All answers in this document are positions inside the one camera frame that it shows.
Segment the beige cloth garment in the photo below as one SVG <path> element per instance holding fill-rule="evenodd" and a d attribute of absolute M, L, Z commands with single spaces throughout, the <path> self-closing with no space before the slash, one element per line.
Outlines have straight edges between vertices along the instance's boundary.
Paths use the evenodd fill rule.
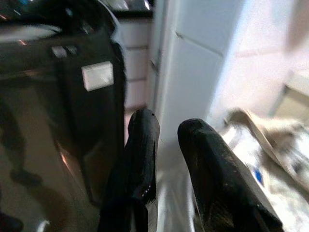
<path fill-rule="evenodd" d="M 263 151 L 309 192 L 309 124 L 292 118 L 259 117 L 242 109 L 231 110 L 225 122 L 245 125 Z"/>

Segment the white label sticker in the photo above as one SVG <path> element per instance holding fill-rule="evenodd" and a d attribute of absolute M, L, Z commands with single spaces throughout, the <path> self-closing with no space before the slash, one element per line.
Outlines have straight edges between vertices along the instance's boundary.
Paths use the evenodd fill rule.
<path fill-rule="evenodd" d="M 90 92 L 114 84 L 113 64 L 110 61 L 82 67 L 84 88 Z"/>

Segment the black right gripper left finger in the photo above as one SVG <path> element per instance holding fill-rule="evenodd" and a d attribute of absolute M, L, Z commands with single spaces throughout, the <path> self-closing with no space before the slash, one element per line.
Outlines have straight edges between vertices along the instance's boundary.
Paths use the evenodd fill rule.
<path fill-rule="evenodd" d="M 156 232 L 159 134 L 159 122 L 151 110 L 141 108 L 132 114 L 124 153 L 106 186 L 97 232 Z"/>

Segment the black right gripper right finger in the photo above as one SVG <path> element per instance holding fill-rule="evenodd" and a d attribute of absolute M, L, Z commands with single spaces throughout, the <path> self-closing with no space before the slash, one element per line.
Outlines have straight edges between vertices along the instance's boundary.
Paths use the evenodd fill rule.
<path fill-rule="evenodd" d="M 284 232 L 250 170 L 216 130 L 188 119 L 177 135 L 203 232 Z"/>

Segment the white cabinet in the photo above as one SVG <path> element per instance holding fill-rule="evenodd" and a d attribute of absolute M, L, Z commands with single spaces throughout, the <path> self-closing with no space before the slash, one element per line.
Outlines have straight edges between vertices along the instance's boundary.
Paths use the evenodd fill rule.
<path fill-rule="evenodd" d="M 249 0 L 163 0 L 156 114 L 162 145 L 185 119 L 207 118 Z"/>

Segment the dark glossy washing machine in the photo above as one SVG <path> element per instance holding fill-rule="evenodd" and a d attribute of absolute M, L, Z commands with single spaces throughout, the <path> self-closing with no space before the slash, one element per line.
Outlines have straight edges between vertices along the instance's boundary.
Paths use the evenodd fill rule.
<path fill-rule="evenodd" d="M 82 67 L 110 61 L 88 92 Z M 0 0 L 0 232 L 97 232 L 124 153 L 119 22 L 100 0 Z"/>

